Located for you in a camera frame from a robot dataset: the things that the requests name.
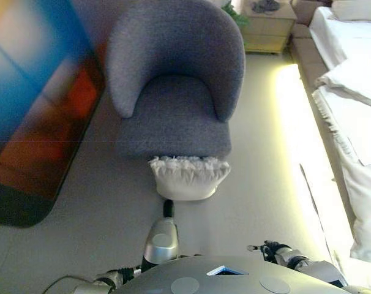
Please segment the white pillow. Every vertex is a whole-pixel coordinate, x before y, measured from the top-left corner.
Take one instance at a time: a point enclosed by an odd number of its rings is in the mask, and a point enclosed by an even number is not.
[[[230,172],[228,162],[214,157],[155,157],[149,161],[157,192],[171,200],[202,200],[214,194]]]
[[[339,20],[371,21],[371,0],[335,0],[331,9]]]

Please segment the circular sensor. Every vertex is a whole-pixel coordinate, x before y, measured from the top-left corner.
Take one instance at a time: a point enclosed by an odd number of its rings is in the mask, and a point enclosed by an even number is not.
[[[260,284],[263,286],[263,288],[275,294],[287,294],[290,292],[289,285],[276,277],[262,277],[260,279]]]
[[[193,277],[181,277],[171,285],[173,294],[194,294],[199,289],[199,282]]]

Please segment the object on nightstand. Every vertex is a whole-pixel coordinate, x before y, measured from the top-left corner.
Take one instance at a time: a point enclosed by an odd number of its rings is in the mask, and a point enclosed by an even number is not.
[[[252,10],[256,13],[265,13],[268,11],[276,11],[280,4],[275,0],[260,0],[252,3]]]

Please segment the pillow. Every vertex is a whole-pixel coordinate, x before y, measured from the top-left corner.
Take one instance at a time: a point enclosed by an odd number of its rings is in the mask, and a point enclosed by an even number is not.
[[[339,20],[371,21],[371,0],[335,0],[332,11]]]
[[[293,0],[291,6],[297,16],[297,23],[308,26],[315,9],[323,6],[323,3],[309,0]]]
[[[171,200],[202,200],[214,194],[230,172],[228,162],[214,157],[155,157],[149,161],[157,192]]]

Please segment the chair backrest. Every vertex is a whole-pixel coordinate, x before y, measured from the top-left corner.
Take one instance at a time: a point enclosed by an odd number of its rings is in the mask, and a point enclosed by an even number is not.
[[[132,116],[152,78],[202,80],[215,112],[228,121],[244,76],[244,44],[231,17],[206,0],[136,0],[119,17],[108,44],[107,78],[119,114]]]

